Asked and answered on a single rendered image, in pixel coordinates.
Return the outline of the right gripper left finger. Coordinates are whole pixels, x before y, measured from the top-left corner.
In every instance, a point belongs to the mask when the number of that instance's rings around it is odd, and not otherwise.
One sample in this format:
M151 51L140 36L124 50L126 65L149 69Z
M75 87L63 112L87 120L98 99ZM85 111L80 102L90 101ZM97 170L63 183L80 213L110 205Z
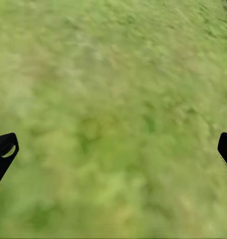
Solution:
M19 152L14 132L0 136L0 181Z

